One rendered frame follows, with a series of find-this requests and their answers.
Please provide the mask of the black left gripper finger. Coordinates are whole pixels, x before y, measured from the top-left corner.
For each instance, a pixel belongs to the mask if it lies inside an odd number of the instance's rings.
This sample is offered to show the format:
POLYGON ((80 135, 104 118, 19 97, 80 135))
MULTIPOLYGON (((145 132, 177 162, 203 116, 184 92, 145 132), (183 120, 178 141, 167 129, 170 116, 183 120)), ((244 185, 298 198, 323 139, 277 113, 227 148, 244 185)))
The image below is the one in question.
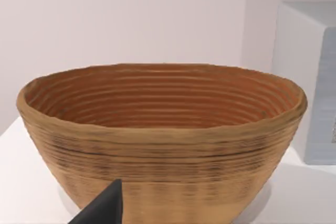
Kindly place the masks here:
POLYGON ((68 224, 122 224, 122 180, 114 180, 68 224))

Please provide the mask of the brown woven basket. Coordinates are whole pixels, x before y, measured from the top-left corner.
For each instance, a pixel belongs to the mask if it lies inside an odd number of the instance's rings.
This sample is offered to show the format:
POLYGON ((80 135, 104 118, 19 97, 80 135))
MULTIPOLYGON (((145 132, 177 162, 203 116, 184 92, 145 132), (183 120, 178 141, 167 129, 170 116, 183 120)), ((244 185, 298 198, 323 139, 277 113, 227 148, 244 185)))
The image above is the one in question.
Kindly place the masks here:
POLYGON ((176 63, 53 73, 16 100, 79 208, 122 180, 123 224, 231 224, 278 166, 307 104, 286 78, 176 63))

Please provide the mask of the light blue rack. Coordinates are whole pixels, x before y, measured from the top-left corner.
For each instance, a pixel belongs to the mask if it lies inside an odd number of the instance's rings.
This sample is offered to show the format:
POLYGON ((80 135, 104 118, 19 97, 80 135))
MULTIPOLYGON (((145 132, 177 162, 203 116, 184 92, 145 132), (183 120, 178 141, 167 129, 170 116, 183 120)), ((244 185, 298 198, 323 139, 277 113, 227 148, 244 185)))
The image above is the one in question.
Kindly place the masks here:
POLYGON ((336 165, 336 2, 278 9, 272 73, 305 91, 308 107, 292 142, 308 165, 336 165))

